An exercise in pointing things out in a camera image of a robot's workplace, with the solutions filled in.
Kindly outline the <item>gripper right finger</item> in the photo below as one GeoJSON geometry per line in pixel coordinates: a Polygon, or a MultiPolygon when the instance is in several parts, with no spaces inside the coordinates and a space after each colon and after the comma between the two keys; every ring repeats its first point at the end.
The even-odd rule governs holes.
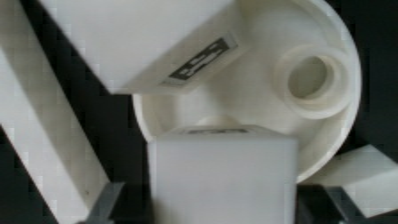
{"type": "Polygon", "coordinates": [[[358,224],[363,214],[340,187],[296,187],[294,224],[358,224]]]}

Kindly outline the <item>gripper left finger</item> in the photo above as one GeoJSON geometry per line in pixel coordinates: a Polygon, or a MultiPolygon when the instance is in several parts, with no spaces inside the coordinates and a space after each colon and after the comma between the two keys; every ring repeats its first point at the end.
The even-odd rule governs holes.
{"type": "Polygon", "coordinates": [[[111,182],[104,185],[88,216],[77,224],[115,224],[111,213],[124,189],[124,182],[111,182]]]}

